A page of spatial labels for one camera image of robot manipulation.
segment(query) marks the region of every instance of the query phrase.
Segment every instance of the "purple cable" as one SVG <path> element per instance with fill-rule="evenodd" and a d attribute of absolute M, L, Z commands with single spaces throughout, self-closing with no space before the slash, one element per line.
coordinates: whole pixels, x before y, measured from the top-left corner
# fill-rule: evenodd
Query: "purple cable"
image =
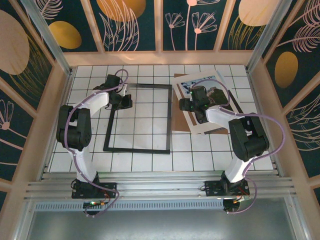
<path fill-rule="evenodd" d="M 70 123 L 70 119 L 71 119 L 72 115 L 73 115 L 74 112 L 77 110 L 77 108 L 79 108 L 80 106 L 82 106 L 82 105 L 83 105 L 85 102 L 87 102 L 89 99 L 93 98 L 93 97 L 96 96 L 97 94 L 107 93 L 107 92 L 110 92 L 110 91 L 112 91 L 112 90 L 118 89 L 118 88 L 120 88 L 121 86 L 123 86 L 123 85 L 127 82 L 128 77 L 129 77 L 129 73 L 128 73 L 127 70 L 125 70 L 125 69 L 119 69 L 118 71 L 115 72 L 114 75 L 117 75 L 117 73 L 119 73 L 120 71 L 126 73 L 125 80 L 124 80 L 121 84 L 119 84 L 118 86 L 109 88 L 109 89 L 97 91 L 97 92 L 91 94 L 90 96 L 86 97 L 82 102 L 80 102 L 78 105 L 76 105 L 76 106 L 71 110 L 71 112 L 69 113 L 69 116 L 68 116 L 68 118 L 67 118 L 67 120 L 66 120 L 66 124 L 65 124 L 65 130 L 64 130 L 64 145 L 65 145 L 65 148 L 66 148 L 68 151 L 70 151 L 70 152 L 72 153 L 72 155 L 73 155 L 73 161 L 74 161 L 74 165 L 75 165 L 76 170 L 80 173 L 80 175 L 83 177 L 83 179 L 86 180 L 86 181 L 87 181 L 89 184 L 91 184 L 92 186 L 94 186 L 94 187 L 96 187 L 96 188 L 99 188 L 99 189 L 102 189 L 102 190 L 104 190 L 104 191 L 109 191 L 109 192 L 113 192 L 113 193 L 116 194 L 115 199 L 112 201 L 112 203 L 110 203 L 103 211 L 98 212 L 96 215 L 89 215 L 89 214 L 87 214 L 87 210 L 85 210 L 84 212 L 85 212 L 85 214 L 87 214 L 87 217 L 88 217 L 88 216 L 91 216 L 92 218 L 94 218 L 95 216 L 99 216 L 99 215 L 105 213 L 105 212 L 106 212 L 109 208 L 111 208 L 112 205 L 118 200 L 120 193 L 119 193 L 117 190 L 113 190 L 113 189 L 110 189 L 110 188 L 105 188 L 105 187 L 102 187 L 102 186 L 99 186 L 99 185 L 93 183 L 92 181 L 90 181 L 90 180 L 81 172 L 81 170 L 80 170 L 80 168 L 79 168 L 79 165 L 78 165 L 78 163 L 77 163 L 77 160 L 76 160 L 76 152 L 73 151 L 73 150 L 71 150 L 71 149 L 69 148 L 69 146 L 68 146 L 67 136 L 68 136 L 69 123 Z"/>
<path fill-rule="evenodd" d="M 224 112 L 224 113 L 226 113 L 226 114 L 233 115 L 233 116 L 239 116 L 239 117 L 259 117 L 259 118 L 265 118 L 265 119 L 268 119 L 268 120 L 270 120 L 270 121 L 275 122 L 275 123 L 280 127 L 281 132 L 282 132 L 282 140 L 281 140 L 281 143 L 280 143 L 280 145 L 279 145 L 275 150 L 273 150 L 272 152 L 269 152 L 269 153 L 266 154 L 266 155 L 261 155 L 261 156 L 258 156 L 258 157 L 256 157 L 256 158 L 252 159 L 252 160 L 250 161 L 250 164 L 248 164 L 248 165 L 246 166 L 246 168 L 243 170 L 243 173 L 242 173 L 243 178 L 246 179 L 246 180 L 249 180 L 250 182 L 253 183 L 255 193 L 254 193 L 254 198 L 253 198 L 252 203 L 251 203 L 247 208 L 245 208 L 245 209 L 243 209 L 243 210 L 241 210 L 241 211 L 227 212 L 227 213 L 230 213 L 230 214 L 240 214 L 240 213 L 243 213 L 243 212 L 247 211 L 249 208 L 251 208 L 251 207 L 253 206 L 253 204 L 255 203 L 255 201 L 256 201 L 256 199 L 257 199 L 257 195 L 258 195 L 258 187 L 257 187 L 256 183 L 255 183 L 252 179 L 246 177 L 247 171 L 249 170 L 249 168 L 251 167 L 251 165 L 252 165 L 255 161 L 257 161 L 257 160 L 259 160 L 259 159 L 262 159 L 262 158 L 265 158 L 265 157 L 268 157 L 268 156 L 271 156 L 271 155 L 276 154 L 277 152 L 280 151 L 280 149 L 284 146 L 285 140 L 286 140 L 285 129 L 284 129 L 284 127 L 281 125 L 281 123 L 280 123 L 278 120 L 276 120 L 275 118 L 273 118 L 273 117 L 270 117 L 270 116 L 267 116 L 267 115 L 263 115 L 263 114 L 256 114 L 256 113 L 236 113 L 236 112 L 234 112 L 234 111 L 229 111 L 229 110 L 223 108 L 223 107 L 226 107 L 226 106 L 228 106 L 228 105 L 230 104 L 230 93 L 229 93 L 227 87 L 226 87 L 222 82 L 220 82 L 220 81 L 218 81 L 218 80 L 216 80 L 216 79 L 203 79 L 203 80 L 200 80 L 200 81 L 198 81 L 197 83 L 195 83 L 192 87 L 194 87 L 194 86 L 196 86 L 196 85 L 198 85 L 198 84 L 200 84 L 200 83 L 202 83 L 202 82 L 206 82 L 206 81 L 216 82 L 216 83 L 220 84 L 220 85 L 226 90 L 226 93 L 227 93 L 227 95 L 228 95 L 228 102 L 225 103 L 225 104 L 221 104 L 221 105 L 219 106 L 219 109 L 220 109 L 222 112 Z"/>

